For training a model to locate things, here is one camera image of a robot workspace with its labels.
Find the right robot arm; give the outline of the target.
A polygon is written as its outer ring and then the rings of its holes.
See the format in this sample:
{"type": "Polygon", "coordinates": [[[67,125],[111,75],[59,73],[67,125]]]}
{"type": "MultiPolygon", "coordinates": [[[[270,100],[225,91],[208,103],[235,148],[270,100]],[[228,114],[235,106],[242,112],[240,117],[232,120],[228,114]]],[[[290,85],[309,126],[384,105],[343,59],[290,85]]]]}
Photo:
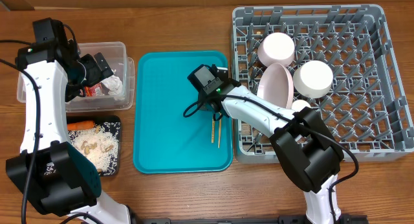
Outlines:
{"type": "Polygon", "coordinates": [[[333,193],[344,158],[319,114],[309,107],[293,111],[276,106],[215,65],[200,65],[188,76],[198,100],[186,108],[190,117],[200,109],[213,119],[243,121],[268,137],[286,176],[305,194],[307,223],[337,223],[341,216],[333,193]]]}

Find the large pink plate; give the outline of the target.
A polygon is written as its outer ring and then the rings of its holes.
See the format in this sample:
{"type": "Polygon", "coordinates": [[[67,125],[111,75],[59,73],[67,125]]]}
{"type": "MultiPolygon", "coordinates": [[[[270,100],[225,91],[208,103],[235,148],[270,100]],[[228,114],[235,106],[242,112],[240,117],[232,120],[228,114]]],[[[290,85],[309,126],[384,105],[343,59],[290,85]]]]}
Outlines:
{"type": "Polygon", "coordinates": [[[276,106],[290,109],[294,98],[292,75],[282,64],[271,64],[259,81],[257,96],[276,106]]]}

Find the orange carrot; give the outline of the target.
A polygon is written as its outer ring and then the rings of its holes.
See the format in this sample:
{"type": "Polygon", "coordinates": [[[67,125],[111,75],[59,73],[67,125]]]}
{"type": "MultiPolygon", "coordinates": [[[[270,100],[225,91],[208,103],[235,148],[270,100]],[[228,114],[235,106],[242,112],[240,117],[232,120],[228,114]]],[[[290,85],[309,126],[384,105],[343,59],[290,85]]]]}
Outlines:
{"type": "Polygon", "coordinates": [[[85,120],[81,122],[67,124],[67,129],[69,131],[81,131],[81,130],[92,129],[94,126],[95,126],[95,123],[93,120],[85,120]]]}

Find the teal plastic tray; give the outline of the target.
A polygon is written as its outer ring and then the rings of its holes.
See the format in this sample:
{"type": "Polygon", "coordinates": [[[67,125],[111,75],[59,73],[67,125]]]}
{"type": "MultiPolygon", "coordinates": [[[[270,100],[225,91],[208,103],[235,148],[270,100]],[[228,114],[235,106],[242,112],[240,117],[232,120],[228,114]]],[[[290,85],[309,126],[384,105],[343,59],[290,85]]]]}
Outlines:
{"type": "Polygon", "coordinates": [[[227,67],[216,50],[150,52],[138,62],[133,163],[144,174],[219,172],[233,161],[232,121],[222,118],[221,147],[211,143],[212,113],[198,111],[189,118],[184,110],[198,92],[188,75],[198,66],[227,67]]]}

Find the pink bowl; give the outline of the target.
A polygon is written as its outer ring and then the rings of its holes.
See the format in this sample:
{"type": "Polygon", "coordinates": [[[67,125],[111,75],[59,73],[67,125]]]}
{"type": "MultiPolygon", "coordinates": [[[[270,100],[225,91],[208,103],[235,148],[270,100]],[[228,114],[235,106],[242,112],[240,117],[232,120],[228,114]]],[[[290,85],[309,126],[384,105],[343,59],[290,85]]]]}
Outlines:
{"type": "Polygon", "coordinates": [[[293,62],[294,53],[293,39],[281,32],[269,34],[257,50],[259,61],[266,67],[273,63],[279,63],[286,67],[293,62]]]}

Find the small bowl with food scraps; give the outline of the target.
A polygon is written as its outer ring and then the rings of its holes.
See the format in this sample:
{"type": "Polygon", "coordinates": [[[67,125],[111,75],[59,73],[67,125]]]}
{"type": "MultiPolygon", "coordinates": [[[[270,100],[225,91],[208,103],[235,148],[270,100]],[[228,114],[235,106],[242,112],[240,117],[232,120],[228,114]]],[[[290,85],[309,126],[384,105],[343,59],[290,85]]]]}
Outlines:
{"type": "Polygon", "coordinates": [[[295,89],[301,95],[321,98],[330,91],[333,72],[326,63],[312,60],[295,71],[293,81],[295,89]]]}

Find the clear plastic bin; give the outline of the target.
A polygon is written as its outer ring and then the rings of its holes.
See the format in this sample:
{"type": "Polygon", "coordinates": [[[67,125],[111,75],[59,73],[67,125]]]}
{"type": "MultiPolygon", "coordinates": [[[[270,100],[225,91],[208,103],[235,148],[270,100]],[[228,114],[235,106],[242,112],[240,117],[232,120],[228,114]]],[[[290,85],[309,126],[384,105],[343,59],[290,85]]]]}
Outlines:
{"type": "Polygon", "coordinates": [[[110,95],[109,90],[103,87],[101,95],[77,96],[70,102],[66,102],[65,86],[69,83],[69,75],[59,62],[41,61],[29,65],[26,72],[39,87],[40,97],[44,98],[43,103],[46,106],[66,107],[68,113],[129,109],[133,105],[135,70],[134,61],[127,57],[125,45],[119,41],[81,43],[80,49],[83,56],[102,53],[109,68],[115,71],[114,75],[122,82],[121,92],[117,95],[110,95]]]}

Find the red snack wrapper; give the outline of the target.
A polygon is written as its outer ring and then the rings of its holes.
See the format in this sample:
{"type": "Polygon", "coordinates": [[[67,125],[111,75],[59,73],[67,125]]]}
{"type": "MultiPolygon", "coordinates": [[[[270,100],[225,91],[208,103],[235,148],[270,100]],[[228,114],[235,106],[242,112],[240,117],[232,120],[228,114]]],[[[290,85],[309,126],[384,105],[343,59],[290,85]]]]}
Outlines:
{"type": "Polygon", "coordinates": [[[86,96],[103,96],[102,85],[98,83],[92,87],[85,87],[86,96]]]}

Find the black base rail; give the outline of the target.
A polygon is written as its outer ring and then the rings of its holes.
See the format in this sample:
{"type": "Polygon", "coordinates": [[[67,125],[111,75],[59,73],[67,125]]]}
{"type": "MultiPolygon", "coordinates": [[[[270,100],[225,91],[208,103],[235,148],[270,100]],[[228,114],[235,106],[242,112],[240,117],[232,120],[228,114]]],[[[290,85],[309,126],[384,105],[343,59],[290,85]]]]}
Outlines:
{"type": "Polygon", "coordinates": [[[137,218],[141,224],[306,224],[310,223],[305,215],[283,215],[278,218],[235,218],[235,219],[182,219],[137,218]]]}

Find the white cup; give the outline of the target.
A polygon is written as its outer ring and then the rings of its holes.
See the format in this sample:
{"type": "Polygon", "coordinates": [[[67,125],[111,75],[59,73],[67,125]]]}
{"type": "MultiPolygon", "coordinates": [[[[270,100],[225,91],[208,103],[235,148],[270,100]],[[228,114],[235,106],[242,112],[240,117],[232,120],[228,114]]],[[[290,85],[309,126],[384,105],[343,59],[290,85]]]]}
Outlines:
{"type": "Polygon", "coordinates": [[[305,100],[295,100],[292,103],[291,109],[294,111],[301,111],[305,107],[311,108],[311,105],[305,100]]]}

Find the left wooden chopstick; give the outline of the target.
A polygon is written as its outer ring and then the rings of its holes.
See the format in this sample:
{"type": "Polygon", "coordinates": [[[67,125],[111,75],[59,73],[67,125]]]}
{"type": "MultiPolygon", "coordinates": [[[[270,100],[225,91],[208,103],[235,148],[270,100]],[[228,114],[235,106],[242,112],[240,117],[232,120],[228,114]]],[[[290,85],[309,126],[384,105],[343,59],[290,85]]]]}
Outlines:
{"type": "Polygon", "coordinates": [[[215,141],[215,121],[212,118],[212,131],[211,131],[211,143],[213,144],[215,141]]]}

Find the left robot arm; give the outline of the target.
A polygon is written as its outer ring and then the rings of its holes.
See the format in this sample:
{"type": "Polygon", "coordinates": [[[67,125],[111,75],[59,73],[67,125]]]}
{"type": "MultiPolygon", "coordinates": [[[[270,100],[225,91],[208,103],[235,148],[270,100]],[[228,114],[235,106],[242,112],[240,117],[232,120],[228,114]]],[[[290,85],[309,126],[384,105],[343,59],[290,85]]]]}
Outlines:
{"type": "Polygon", "coordinates": [[[109,64],[102,54],[81,56],[61,21],[40,19],[33,29],[35,42],[25,43],[12,64],[25,83],[26,118],[20,154],[6,161],[6,174],[22,192],[23,206],[64,222],[138,223],[127,205],[102,190],[97,169],[68,135],[65,104],[110,77],[109,64]]]}

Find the grey dishwasher rack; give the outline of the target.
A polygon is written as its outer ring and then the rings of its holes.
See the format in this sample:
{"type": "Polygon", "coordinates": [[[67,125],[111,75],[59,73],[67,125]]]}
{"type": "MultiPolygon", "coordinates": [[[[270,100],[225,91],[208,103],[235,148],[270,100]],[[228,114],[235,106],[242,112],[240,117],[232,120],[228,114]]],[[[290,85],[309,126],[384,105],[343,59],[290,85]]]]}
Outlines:
{"type": "Polygon", "coordinates": [[[330,91],[307,102],[338,142],[361,162],[413,151],[413,121],[381,6],[244,6],[234,9],[232,26],[232,76],[251,92],[265,71],[261,42],[285,33],[295,44],[290,72],[311,60],[333,71],[330,91]]]}

